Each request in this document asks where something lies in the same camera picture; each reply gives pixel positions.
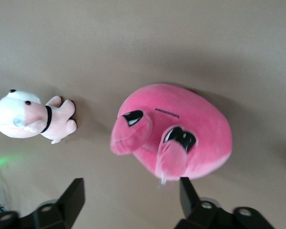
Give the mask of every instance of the plush toy's head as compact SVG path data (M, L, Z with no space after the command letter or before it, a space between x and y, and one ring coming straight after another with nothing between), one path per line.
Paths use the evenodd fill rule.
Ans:
M0 100L0 132L16 138L35 136L35 133L26 127L44 115L45 108L34 94L10 90Z
M133 153L158 178L193 179L225 163L232 134L226 118L204 98L177 86L154 84L122 104L111 150Z

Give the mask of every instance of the pink plush toy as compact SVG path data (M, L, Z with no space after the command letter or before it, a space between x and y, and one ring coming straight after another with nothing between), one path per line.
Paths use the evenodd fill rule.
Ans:
M71 100L61 104L55 96L43 106L34 94L13 89L0 100L0 132L15 138L41 134L55 144L77 129L74 112Z
M232 134L226 118L204 98L177 86L154 84L122 104L111 150L133 153L162 180L194 179L226 162Z

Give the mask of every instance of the plush dog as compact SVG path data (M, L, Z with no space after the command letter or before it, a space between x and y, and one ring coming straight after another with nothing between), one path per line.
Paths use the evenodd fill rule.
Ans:
M73 133L76 122L70 117L75 112L74 103L55 96L43 106L31 93L10 90L0 100L0 132L15 138L27 138L38 134L52 140L52 144Z
M111 150L133 153L158 178L194 179L226 162L232 134L226 118L204 98L177 86L154 84L122 104Z

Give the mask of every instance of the screw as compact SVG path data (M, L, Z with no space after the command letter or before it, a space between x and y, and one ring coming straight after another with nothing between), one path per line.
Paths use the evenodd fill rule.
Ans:
M203 208L206 208L206 209L211 209L211 208L212 208L212 205L211 205L209 202L203 202L203 203L201 204L201 206L202 206Z
M0 218L0 221L8 220L8 219L10 219L11 217L12 217L12 214L8 214L8 215L5 215L5 216L2 216L2 217Z
M41 211L42 212L49 211L51 208L52 208L52 206L46 206L43 209L41 209Z
M245 208L239 209L239 213L242 214L243 216L251 216L251 212Z

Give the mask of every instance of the beige surface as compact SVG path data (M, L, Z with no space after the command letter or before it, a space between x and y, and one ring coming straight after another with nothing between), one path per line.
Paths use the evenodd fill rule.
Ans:
M178 184L110 152L118 109L151 83L186 86L227 117L233 155L193 181L224 209L286 229L286 1L0 1L0 98L9 89L74 100L79 129L51 145L0 133L0 197L24 216L84 177L73 228L169 229Z

